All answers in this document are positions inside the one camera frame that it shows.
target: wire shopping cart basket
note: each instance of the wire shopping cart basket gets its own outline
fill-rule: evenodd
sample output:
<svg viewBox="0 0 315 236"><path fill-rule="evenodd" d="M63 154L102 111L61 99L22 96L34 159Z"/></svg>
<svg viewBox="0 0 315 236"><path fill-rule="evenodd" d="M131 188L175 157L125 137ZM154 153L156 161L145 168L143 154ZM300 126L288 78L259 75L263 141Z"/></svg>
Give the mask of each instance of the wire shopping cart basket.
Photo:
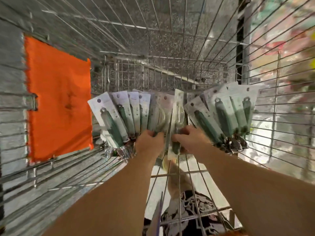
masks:
<svg viewBox="0 0 315 236"><path fill-rule="evenodd" d="M74 124L77 102L65 105L66 116L49 111L63 101L58 96L73 99L86 91L97 96L132 89L198 91L233 81L260 85L246 138L249 148L238 157L313 183L314 6L314 0L0 0L0 234L41 235L77 199L125 165L119 157L104 157L96 142L100 126L94 117L90 122L91 115L75 123L87 130L64 134L66 124ZM27 60L28 51L38 53L30 47L35 42L47 52ZM45 62L30 91L28 67L55 51L67 55L57 65ZM64 88L69 70L63 63L70 62L75 69L85 67ZM72 91L59 94L64 89ZM44 92L49 93L45 113L37 104ZM43 114L40 119L36 111ZM41 128L38 140L29 135L33 123ZM52 149L53 158L30 158L30 141L45 152L52 141L74 136L76 147ZM216 208L181 222L222 213L240 230L206 168L194 158L179 160L179 167ZM168 206L168 178L157 164L146 218L152 218L161 192L163 210Z"/></svg>

